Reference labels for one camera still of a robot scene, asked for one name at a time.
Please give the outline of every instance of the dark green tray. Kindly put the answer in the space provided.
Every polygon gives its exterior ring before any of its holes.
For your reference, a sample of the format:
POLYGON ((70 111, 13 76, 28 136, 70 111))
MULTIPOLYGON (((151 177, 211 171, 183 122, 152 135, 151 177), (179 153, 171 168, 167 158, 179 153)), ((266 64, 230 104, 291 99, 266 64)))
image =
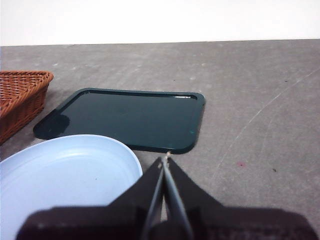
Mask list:
POLYGON ((33 128, 39 139, 103 135, 133 150, 182 154, 197 140, 205 105, 194 92, 84 88, 33 128))

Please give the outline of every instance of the concrete floor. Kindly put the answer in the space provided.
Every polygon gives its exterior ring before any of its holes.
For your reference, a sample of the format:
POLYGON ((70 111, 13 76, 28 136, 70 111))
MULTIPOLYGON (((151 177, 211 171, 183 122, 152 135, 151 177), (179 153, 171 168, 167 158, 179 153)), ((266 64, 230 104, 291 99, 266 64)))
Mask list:
MULTIPOLYGON (((1 69, 55 76, 2 160, 41 142, 33 126, 78 89, 199 92, 198 142, 177 163, 227 206, 298 212, 320 234, 320 40, 12 46, 1 69)), ((134 152, 144 171, 160 154, 134 152)))

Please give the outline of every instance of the brown wicker basket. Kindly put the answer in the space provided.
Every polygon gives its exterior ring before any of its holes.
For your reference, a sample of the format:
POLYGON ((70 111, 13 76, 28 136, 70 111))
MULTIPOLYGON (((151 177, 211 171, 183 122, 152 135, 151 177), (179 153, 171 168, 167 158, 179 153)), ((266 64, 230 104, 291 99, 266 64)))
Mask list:
POLYGON ((48 71, 0 71, 0 145, 44 109, 53 78, 48 71))

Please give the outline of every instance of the light blue plate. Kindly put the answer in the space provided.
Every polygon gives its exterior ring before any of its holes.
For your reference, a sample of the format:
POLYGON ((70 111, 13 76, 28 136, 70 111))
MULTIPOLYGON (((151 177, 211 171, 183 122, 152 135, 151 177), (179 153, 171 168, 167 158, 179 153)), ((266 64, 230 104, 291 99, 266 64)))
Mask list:
POLYGON ((0 163, 1 240, 28 215, 57 206, 106 206, 142 175, 136 155, 99 135, 71 135, 26 148, 0 163))

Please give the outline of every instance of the white wall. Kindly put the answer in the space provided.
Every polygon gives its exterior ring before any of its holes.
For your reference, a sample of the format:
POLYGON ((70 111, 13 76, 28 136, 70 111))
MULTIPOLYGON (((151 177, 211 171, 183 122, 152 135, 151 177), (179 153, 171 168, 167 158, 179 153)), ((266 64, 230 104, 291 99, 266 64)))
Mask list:
POLYGON ((1 45, 320 38, 320 0, 1 0, 1 45))

